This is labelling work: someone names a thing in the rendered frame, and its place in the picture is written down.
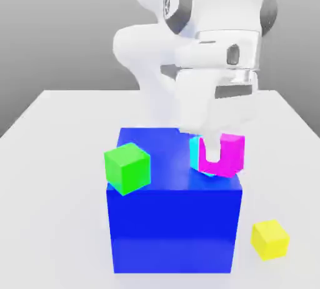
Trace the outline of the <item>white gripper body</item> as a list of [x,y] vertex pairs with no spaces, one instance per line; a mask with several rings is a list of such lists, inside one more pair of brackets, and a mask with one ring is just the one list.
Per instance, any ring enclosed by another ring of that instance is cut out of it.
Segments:
[[184,69],[176,78],[177,126],[183,133],[211,134],[253,118],[257,74],[221,69]]

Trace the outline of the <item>small magenta cube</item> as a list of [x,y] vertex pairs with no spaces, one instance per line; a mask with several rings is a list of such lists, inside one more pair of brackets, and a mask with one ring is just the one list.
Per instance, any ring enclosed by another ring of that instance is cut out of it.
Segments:
[[244,168],[245,136],[222,134],[220,145],[219,161],[210,162],[206,159],[206,147],[200,137],[198,169],[202,173],[232,178]]

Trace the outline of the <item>small cyan cube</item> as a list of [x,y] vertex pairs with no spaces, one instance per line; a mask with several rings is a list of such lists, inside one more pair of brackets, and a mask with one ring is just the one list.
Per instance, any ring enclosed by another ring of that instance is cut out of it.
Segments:
[[199,139],[201,136],[194,136],[189,140],[190,150],[190,167],[196,171],[199,171]]

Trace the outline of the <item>small green cube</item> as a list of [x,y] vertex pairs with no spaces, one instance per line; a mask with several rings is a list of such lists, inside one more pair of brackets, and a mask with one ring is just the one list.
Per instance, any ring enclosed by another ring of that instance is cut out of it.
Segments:
[[122,196],[151,183],[151,157],[134,143],[104,153],[107,182]]

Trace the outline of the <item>small yellow cube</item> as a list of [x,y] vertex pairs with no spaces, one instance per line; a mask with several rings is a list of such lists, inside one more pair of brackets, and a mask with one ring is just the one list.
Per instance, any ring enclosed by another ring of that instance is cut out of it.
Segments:
[[290,236],[277,220],[253,224],[251,244],[262,259],[268,261],[286,256]]

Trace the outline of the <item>large blue box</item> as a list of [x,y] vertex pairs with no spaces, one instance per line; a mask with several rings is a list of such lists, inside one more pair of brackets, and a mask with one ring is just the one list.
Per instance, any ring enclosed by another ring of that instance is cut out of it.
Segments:
[[151,183],[122,196],[107,183],[116,273],[229,273],[243,189],[190,167],[193,134],[176,128],[122,128],[117,146],[151,157]]

